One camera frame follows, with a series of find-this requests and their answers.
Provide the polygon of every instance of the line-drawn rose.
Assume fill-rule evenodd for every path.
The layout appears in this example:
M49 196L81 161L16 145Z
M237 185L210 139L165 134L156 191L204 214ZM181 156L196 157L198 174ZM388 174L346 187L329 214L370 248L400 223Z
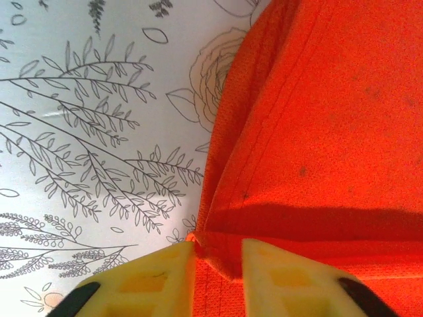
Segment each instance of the line-drawn rose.
M257 21L271 0L214 0L224 11L237 18L250 17L250 25Z
M188 121L199 122L212 132L225 80L246 32L237 28L216 36L204 48L190 70L191 89L167 93L172 105Z

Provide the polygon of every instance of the fabric fold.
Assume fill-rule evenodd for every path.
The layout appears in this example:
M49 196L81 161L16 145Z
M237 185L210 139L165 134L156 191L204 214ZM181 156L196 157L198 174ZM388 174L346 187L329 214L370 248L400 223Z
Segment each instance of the fabric fold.
M244 316L242 238L423 306L423 8L277 1L227 78L206 166L195 316Z

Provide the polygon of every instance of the stitching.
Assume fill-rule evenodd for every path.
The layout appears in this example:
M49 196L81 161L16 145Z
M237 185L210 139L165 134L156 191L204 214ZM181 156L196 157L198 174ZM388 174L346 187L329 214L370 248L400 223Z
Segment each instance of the stitching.
M209 285L209 270L210 270L210 266L207 265L207 271L206 271L206 284L204 285L205 288L205 295L204 295L204 316L207 316L207 303L208 303L208 292L207 292L207 288Z
M320 8L319 8L319 11L318 11L318 13L316 14L316 19L315 19L315 21L314 21L314 23L313 23L313 27L312 27L312 29L311 29L311 31L310 31L310 34L308 35L308 37L307 37L307 41L306 41L306 43L305 43L305 45L304 45L304 47L308 44L308 42L309 42L309 40L310 40L310 37L311 37L311 35L312 35L312 33L313 33L313 31L314 31L314 29L315 29L315 26L316 26L316 24L317 24L317 20L318 20L318 17L321 15L321 11L322 11L322 9L323 9L323 5L324 4L327 4L327 2L325 1L325 2L322 2L322 5L320 6ZM331 15L330 15L330 18L329 18L329 20L328 20L328 22L327 22L327 26L330 24L330 22L332 21L332 18L333 18L333 12L334 12L334 8L333 8L333 10L332 10L332 12L331 12ZM261 155L260 155L260 158L259 158L259 160L257 161L257 163L256 163L256 166L255 166L255 168L254 168L254 172L251 174L251 177L250 177L250 180L249 180L249 184L248 184L248 186L247 186L247 191L250 189L250 186L251 186L251 183L252 183L252 180L254 179L254 175L256 174L256 171L257 171L257 168L259 167L259 165L260 165L260 161L263 159L263 156L264 156L264 153L266 152L266 149L267 149L267 147L269 146L269 143L270 143L270 140L271 140L271 138L272 138L272 136L273 136L273 134L274 134L274 132L275 132L275 130L276 130L276 128L278 127L278 123L279 123L279 121L281 120L281 118L282 118L282 116L283 116L283 114L284 114L284 112L285 112L285 110L286 110L286 107L288 106L288 104L289 104L289 102L290 102L290 100L291 100L291 97L292 97L292 94L293 94L293 92L294 92L294 90L295 90L295 88L296 88L296 86L298 85L298 83L299 83L299 80L302 78L302 76L303 76L303 74L304 74L304 72L305 72L305 68L306 68L306 66L309 64L309 62L310 62L310 59L314 56L314 53L316 52L316 50L317 50L317 47L318 47L318 45L316 44L315 45L315 47L314 47L314 49L313 49L313 51L311 52L311 54L310 54L310 56L309 56L309 59L308 59L308 61L307 61L307 63L306 63L306 65L305 65L305 67L303 68L303 70L302 70L302 72L301 72L301 74L300 74L300 76L298 76L298 79L297 79L297 81L296 81L296 83L295 83L295 85L294 85L294 88L291 90L291 92L289 93L289 97L288 97L288 99L287 99L287 101L286 101L286 103L285 103L285 105L284 105L284 109L281 111L281 113L280 113L280 115L279 115L279 118L277 119L277 121L276 121L276 125L274 126L274 128L273 128L273 130L272 130L272 132L270 133L270 136L269 136L269 138L267 139L267 142L266 142L266 145L265 145L265 147L264 147L264 149L263 149L263 151L262 151L262 153L261 153ZM274 108L274 106L276 105L276 103L277 103L277 101L280 99L280 97L281 97L281 94L282 94L282 87L283 87L283 85L281 86L281 89L280 89L280 91L279 91L279 93L278 93L278 97L277 97L277 99L276 99L276 101L275 101L275 104L273 105L273 107L272 107L272 109ZM242 203L242 207L244 207L244 204L245 204L245 199L243 199L243 203Z
M221 307L222 307L222 284L223 284L223 278L222 276L220 276L219 316L221 316Z
M269 23L270 23L270 19L268 19L267 21L266 21L266 30L268 30L268 25L269 25ZM264 41L264 39L266 38L266 34L264 34L263 36L262 36L262 42ZM240 178L241 178L241 175L242 175L242 172L243 172L243 170L245 169L245 167L246 167L246 165L247 165L247 162L248 162L248 160L246 160L245 162L244 162L244 164L243 164L243 166L242 166L242 168L239 170L239 173L238 173L238 176L237 176L237 179L236 179L236 182L235 182L235 185L233 186L233 189L232 189L232 192L231 192L231 199L229 200L229 203L227 204L227 207L226 207L226 209L229 209L229 206L231 205L231 203L232 203L232 200L233 200L233 198L234 198L234 195L235 195L235 190L237 189L237 187L238 187L238 184L239 184L239 180L240 180ZM225 224L226 225L228 225L228 222L227 222L227 217L228 217L228 213L225 213Z

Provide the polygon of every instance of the flower drawing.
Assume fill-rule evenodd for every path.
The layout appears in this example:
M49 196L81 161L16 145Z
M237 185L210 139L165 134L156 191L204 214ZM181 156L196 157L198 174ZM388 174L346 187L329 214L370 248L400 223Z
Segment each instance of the flower drawing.
M55 308L63 299L61 293L49 291L51 283L47 283L42 287L40 292L36 292L29 287L24 287L25 291L32 297L31 300L21 300L24 304L38 308L38 312L49 312Z
M246 32L237 28L216 36L200 50L190 70L191 88L167 93L188 121L212 132L225 80Z
M214 2L233 17L249 17L250 25L253 25L270 0L214 0Z

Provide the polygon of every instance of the dark stain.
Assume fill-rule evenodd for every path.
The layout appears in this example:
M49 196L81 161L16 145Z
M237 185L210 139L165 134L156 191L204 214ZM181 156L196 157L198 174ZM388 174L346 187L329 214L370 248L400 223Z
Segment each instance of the dark stain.
M411 98L405 98L405 102L408 104L409 107L414 108L417 106L417 102Z
M301 177L305 177L305 176L307 175L307 169L306 169L306 167L305 167L305 166L302 166L302 167L299 169L299 175L300 175Z
M381 91L380 91L380 89L373 89L373 88L371 88L371 87L366 87L365 89L364 89L364 92L365 92L365 94L366 95L368 95L370 98L372 98L372 99L375 99L375 100L377 100L377 99L379 99L380 98L380 96L381 96Z
M417 161L416 161L416 165L419 165L421 162L423 162L423 154L421 154L421 155L418 157L418 159L417 159Z

